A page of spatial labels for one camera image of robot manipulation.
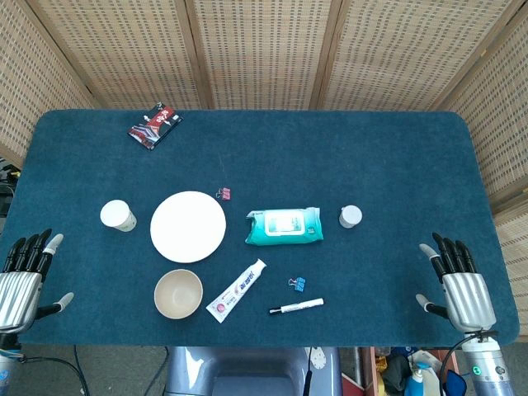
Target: beige bowl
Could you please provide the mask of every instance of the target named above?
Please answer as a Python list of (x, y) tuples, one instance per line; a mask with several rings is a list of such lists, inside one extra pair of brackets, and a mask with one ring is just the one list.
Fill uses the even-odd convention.
[(188, 270), (170, 271), (154, 289), (154, 303), (159, 313), (169, 319), (183, 319), (200, 306), (204, 288), (200, 278)]

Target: paper plate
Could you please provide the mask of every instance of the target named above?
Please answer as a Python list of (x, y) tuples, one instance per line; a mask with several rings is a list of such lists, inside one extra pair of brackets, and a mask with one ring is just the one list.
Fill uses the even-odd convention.
[(150, 238), (162, 256), (173, 262), (198, 262), (224, 239), (225, 215), (211, 196), (179, 192), (162, 202), (150, 222)]

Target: white cup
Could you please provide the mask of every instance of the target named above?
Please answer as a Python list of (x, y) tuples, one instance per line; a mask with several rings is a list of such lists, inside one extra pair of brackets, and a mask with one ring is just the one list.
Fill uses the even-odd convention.
[(132, 231), (138, 223), (129, 206), (123, 200), (111, 200), (101, 209), (101, 221), (107, 227), (125, 233)]
[(363, 219), (361, 209), (354, 205), (345, 206), (341, 208), (341, 214), (339, 215), (339, 223), (346, 228), (351, 229), (355, 225), (358, 225)]

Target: wet wipes package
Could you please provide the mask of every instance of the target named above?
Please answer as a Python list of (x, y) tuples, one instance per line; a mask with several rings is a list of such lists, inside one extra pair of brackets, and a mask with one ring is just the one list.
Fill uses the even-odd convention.
[(246, 243), (251, 245), (282, 245), (311, 243), (323, 239), (319, 208), (253, 210)]

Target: robotic hand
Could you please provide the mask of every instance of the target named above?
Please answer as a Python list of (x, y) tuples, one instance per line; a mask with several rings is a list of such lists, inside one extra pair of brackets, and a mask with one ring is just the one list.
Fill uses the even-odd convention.
[(14, 365), (24, 358), (18, 334), (36, 319), (64, 310), (73, 299), (73, 293), (67, 293), (56, 303), (37, 308), (53, 255), (63, 240), (59, 233), (45, 246), (50, 235), (51, 229), (46, 229), (17, 240), (0, 273), (0, 394), (7, 394)]
[(449, 319), (466, 338), (453, 350), (462, 350), (472, 368), (472, 378), (478, 396), (513, 396), (501, 348), (490, 337), (488, 330), (497, 321), (488, 287), (477, 272), (469, 249), (461, 242), (453, 243), (437, 233), (432, 237), (440, 250), (438, 254), (425, 243), (420, 249), (435, 269), (445, 293), (446, 307), (433, 304), (424, 295), (416, 295), (417, 302), (426, 312)]

